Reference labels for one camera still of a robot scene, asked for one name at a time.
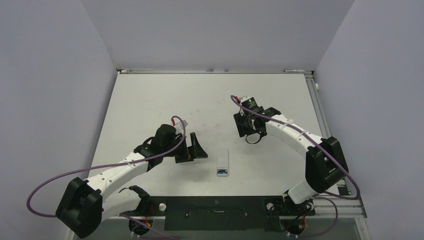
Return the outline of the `white air conditioner remote control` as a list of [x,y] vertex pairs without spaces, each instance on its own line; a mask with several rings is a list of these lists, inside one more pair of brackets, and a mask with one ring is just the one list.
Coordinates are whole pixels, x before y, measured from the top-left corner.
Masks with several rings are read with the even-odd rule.
[[[218,175],[217,171],[227,171],[227,175]],[[218,177],[227,177],[229,175],[229,150],[227,148],[218,148],[216,151],[216,175]]]

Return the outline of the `blue AAA battery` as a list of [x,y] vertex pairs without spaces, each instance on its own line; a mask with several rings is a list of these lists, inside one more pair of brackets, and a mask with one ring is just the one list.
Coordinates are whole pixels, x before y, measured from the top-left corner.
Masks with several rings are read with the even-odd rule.
[[218,175],[227,175],[228,171],[227,170],[219,170],[219,171],[217,171],[217,174]]

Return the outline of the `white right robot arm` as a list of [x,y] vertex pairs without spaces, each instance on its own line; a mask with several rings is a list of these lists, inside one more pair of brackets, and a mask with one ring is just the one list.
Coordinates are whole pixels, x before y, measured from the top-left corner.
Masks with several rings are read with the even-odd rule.
[[233,116],[240,137],[273,136],[305,159],[304,178],[283,194],[282,207],[287,213],[297,213],[304,201],[324,193],[347,176],[349,169],[336,138],[306,131],[274,107],[259,106],[254,97],[230,98],[240,108]]

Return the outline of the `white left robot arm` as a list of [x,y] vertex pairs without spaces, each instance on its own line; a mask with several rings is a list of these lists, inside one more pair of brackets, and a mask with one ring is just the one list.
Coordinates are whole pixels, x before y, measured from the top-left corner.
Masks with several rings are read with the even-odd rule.
[[55,211],[55,216],[79,238],[91,235],[104,220],[133,211],[143,215],[149,208],[149,194],[137,185],[126,183],[145,174],[164,158],[174,158],[177,164],[206,159],[196,134],[189,134],[188,146],[185,124],[162,124],[154,136],[137,146],[127,157],[107,170],[82,180],[74,178],[67,185]]

